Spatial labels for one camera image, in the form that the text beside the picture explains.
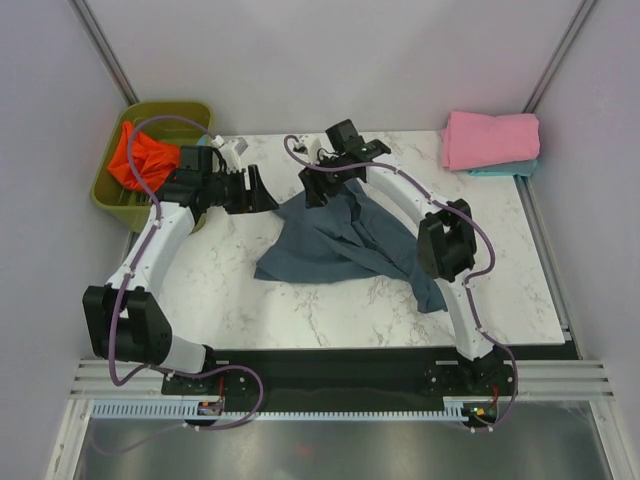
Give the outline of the grey-blue t shirt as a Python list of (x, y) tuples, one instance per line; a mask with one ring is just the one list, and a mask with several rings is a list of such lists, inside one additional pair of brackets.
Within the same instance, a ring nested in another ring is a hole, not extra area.
[(410, 285), (419, 312), (446, 309), (436, 282), (419, 265), (415, 236), (358, 181), (347, 182), (324, 207), (306, 207), (299, 193), (275, 214), (284, 224), (257, 260), (255, 279), (317, 285), (386, 276)]

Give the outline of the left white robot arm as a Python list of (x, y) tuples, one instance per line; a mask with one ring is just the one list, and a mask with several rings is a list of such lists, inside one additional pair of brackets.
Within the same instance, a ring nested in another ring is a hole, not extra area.
[(208, 362), (211, 348), (176, 335), (156, 297), (182, 243), (210, 208), (229, 215), (278, 209), (258, 167), (241, 167), (246, 148), (242, 137), (181, 147), (180, 164), (156, 191), (125, 261), (104, 285), (90, 286), (83, 295), (96, 356), (183, 372), (198, 393), (216, 388), (220, 371)]

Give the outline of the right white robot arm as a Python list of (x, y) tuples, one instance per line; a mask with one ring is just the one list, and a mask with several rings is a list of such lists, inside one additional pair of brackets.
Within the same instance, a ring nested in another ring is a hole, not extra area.
[(325, 206), (351, 179), (369, 184), (397, 205), (417, 226), (419, 265), (446, 302), (458, 355), (456, 380), (470, 394), (517, 395), (515, 357), (482, 325), (472, 293), (471, 281), (493, 270), (496, 254), (489, 247), (489, 265), (476, 269), (477, 243), (489, 238), (473, 220), (469, 204), (428, 189), (403, 169), (388, 145), (365, 140), (351, 120), (333, 125), (326, 135), (330, 151), (316, 135), (288, 135), (284, 140), (287, 154), (303, 167), (299, 178), (306, 207)]

